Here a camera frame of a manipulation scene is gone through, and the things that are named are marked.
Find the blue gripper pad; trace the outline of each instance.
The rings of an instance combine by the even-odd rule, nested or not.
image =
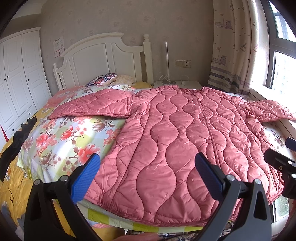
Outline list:
[[[71,199],[75,204],[84,198],[91,182],[100,168],[100,164],[100,156],[94,153],[83,166],[83,171],[72,184]]]
[[[294,140],[294,139],[288,137],[288,138],[286,139],[285,144],[286,144],[286,147],[287,147],[287,148],[289,148],[290,150],[296,152],[296,140]]]
[[[213,167],[214,165],[212,165],[202,153],[196,154],[195,168],[204,181],[212,198],[220,202],[223,200],[223,182],[215,173]]]

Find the wardrobe door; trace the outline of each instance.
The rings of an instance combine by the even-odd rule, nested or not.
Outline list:
[[[6,144],[6,140],[4,138],[2,130],[0,128],[0,151],[2,151],[5,144]]]
[[[22,59],[27,84],[35,106],[40,110],[51,96],[43,71],[38,39],[38,31],[22,34]]]
[[[21,35],[4,42],[4,67],[13,104],[21,115],[33,105],[22,63]]]
[[[7,130],[17,118],[4,72],[3,43],[0,43],[0,124],[4,130]]]

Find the pillow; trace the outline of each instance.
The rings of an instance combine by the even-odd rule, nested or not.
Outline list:
[[[117,78],[117,74],[115,73],[103,74],[98,76],[97,78],[94,78],[92,81],[88,82],[85,85],[85,87],[95,86],[95,85],[107,86],[111,84],[116,78]]]
[[[118,84],[125,84],[125,85],[131,86],[133,84],[133,77],[126,74],[120,74],[117,76],[115,82],[113,82],[110,85],[118,85]]]
[[[137,83],[133,84],[133,87],[136,89],[150,89],[152,86],[148,84],[147,82],[139,81]]]

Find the bedpost finial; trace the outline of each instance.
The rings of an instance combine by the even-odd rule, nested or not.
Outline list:
[[[144,34],[144,38],[145,38],[144,42],[150,42],[149,34]]]

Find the jacket sleeve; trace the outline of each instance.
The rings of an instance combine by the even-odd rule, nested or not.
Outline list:
[[[157,92],[156,89],[147,89],[133,94],[129,91],[104,89],[58,106],[49,119],[68,115],[104,115],[128,118],[133,113],[144,114],[148,111],[147,104]]]
[[[246,102],[243,108],[253,114],[260,122],[296,119],[294,113],[272,100]]]

